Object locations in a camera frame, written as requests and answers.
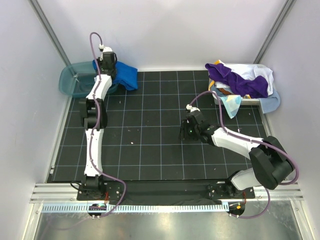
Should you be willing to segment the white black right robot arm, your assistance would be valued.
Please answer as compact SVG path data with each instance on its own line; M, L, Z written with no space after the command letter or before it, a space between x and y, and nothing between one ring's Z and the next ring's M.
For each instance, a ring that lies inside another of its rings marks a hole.
M211 125L196 107L186 110L180 138L225 148L251 161L251 168L238 170L225 180L225 192L230 198L237 198L252 187L274 190L295 170L275 137L250 137L222 125Z

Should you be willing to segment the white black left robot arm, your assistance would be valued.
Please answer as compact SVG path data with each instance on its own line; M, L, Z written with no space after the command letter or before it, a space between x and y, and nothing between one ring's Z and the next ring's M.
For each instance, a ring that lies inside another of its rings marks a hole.
M108 116L104 99L116 77L117 56L105 47L95 60L97 76L89 94L79 101L81 124L86 136L86 164L79 186L78 200L101 200L106 194L102 168L102 140Z

